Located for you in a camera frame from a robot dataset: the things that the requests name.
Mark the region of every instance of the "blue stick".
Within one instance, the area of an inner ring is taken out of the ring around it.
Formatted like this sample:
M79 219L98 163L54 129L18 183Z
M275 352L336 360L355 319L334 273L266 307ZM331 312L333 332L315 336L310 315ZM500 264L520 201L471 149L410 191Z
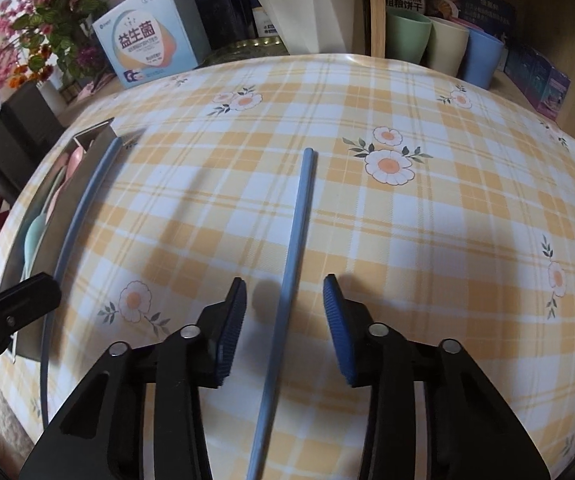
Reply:
M274 415L276 414L276 387L278 386L278 376L281 371L281 363L283 362L287 325L292 304L296 297L297 280L301 269L303 251L305 250L309 210L312 206L315 168L316 152L311 148L307 148L303 152L303 164L301 166L301 178L298 183L294 221L292 222L292 232L287 247L285 274L283 275L281 295L278 300L272 348L269 353L269 366L267 367L263 396L260 401L260 410L258 411L254 442L251 447L247 480L260 480L265 466L269 435L274 424Z

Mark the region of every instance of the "blue cup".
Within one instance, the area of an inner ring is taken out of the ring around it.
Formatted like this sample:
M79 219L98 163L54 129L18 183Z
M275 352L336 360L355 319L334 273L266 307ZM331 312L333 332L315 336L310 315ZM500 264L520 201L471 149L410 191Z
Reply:
M471 28L461 65L461 79L487 90L501 60L503 46L504 43L494 36Z

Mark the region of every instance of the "yellow and white checkered tablecloth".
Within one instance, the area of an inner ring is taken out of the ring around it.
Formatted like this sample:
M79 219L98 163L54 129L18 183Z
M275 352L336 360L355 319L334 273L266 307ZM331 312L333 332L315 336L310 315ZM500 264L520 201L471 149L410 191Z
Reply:
M571 460L575 140L555 124L419 66L360 56L162 79L91 105L72 125L14 206L0 273L59 149L110 117L139 138L107 177L69 264L51 415L111 342L162 340L241 276L250 300L232 375L202 400L214 477L244 478L301 153L312 147L314 204L265 478L358 473L369 391L350 389L338 370L321 299L329 272L410 340L460 340L551 472ZM0 358L1 389L34 440L38 378L37 364Z

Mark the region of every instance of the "green cup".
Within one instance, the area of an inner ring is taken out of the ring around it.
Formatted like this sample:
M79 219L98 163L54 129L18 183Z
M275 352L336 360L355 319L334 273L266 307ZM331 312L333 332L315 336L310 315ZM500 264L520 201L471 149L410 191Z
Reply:
M420 63L432 22L413 10L386 7L385 57Z

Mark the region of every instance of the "silver bolt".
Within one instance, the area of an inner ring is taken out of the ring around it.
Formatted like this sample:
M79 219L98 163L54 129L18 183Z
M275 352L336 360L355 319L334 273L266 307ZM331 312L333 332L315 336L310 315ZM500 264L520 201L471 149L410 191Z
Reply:
M112 346L109 347L109 354L112 357L118 357L119 355L123 355L125 352L127 352L127 349L129 347L127 346L127 343L123 343L122 341L119 341L117 343L114 343Z
M442 346L448 354L458 354L463 348L456 339L445 339Z
M180 336L183 339L193 339L199 336L201 333L201 329L196 325L185 325L183 328L180 329Z
M372 323L369 328L367 329L368 332L376 337L383 337L386 336L390 329L387 328L387 325L383 323Z

